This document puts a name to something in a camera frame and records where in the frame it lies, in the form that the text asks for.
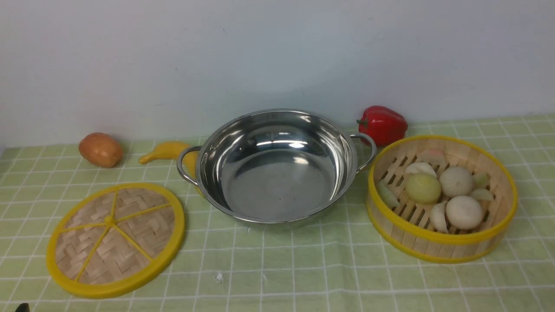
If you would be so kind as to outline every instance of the green checkered tablecloth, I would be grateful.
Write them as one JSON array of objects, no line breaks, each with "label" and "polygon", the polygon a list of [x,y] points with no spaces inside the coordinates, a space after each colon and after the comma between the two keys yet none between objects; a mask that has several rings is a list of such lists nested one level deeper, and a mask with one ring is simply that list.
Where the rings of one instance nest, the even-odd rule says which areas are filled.
[{"label": "green checkered tablecloth", "polygon": [[[555,311],[555,114],[413,124],[408,135],[430,133],[490,150],[517,182],[515,219],[483,259],[436,265],[386,243],[364,206],[367,172],[319,222],[269,232],[211,208],[174,162],[139,165],[154,141],[125,142],[124,161],[113,169],[83,161],[74,144],[7,149],[0,160],[0,311],[22,302],[56,312]],[[367,148],[357,149],[366,159]],[[125,296],[68,295],[45,268],[52,229],[87,195],[138,181],[162,185],[183,202],[182,250]]]}]

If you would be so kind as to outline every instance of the red bell pepper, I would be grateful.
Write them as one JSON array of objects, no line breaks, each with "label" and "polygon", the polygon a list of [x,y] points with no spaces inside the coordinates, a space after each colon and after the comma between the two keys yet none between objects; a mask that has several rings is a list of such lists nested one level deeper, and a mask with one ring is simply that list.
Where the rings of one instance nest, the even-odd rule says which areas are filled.
[{"label": "red bell pepper", "polygon": [[359,132],[368,134],[377,146],[391,144],[405,137],[408,124],[403,116],[383,106],[370,106],[356,121]]}]

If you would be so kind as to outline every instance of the yellow banana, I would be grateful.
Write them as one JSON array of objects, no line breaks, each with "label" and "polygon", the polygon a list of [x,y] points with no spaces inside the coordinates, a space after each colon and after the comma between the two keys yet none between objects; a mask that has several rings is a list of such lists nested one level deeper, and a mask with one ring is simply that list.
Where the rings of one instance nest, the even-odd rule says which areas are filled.
[{"label": "yellow banana", "polygon": [[[177,157],[184,149],[189,148],[190,145],[180,141],[166,141],[154,147],[152,152],[139,158],[139,164],[144,165],[156,159],[173,159]],[[191,152],[185,156],[183,163],[191,177],[195,178],[195,163],[199,152]]]}]

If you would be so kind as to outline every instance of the bamboo steamer lid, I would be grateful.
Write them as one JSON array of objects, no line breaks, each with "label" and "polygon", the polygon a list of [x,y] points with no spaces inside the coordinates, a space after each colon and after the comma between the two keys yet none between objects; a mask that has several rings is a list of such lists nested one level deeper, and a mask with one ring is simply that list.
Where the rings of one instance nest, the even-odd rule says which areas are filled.
[{"label": "bamboo steamer lid", "polygon": [[156,277],[183,241],[179,200],[154,184],[117,185],[84,199],[57,225],[46,261],[52,278],[85,298],[112,298]]}]

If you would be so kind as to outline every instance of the black object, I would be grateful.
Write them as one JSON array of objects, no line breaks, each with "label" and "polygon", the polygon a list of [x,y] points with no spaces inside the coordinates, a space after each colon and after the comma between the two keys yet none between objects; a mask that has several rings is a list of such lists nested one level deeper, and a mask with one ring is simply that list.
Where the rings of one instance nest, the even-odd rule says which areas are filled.
[{"label": "black object", "polygon": [[16,312],[31,312],[31,310],[29,310],[29,304],[28,303],[20,304],[17,307]]}]

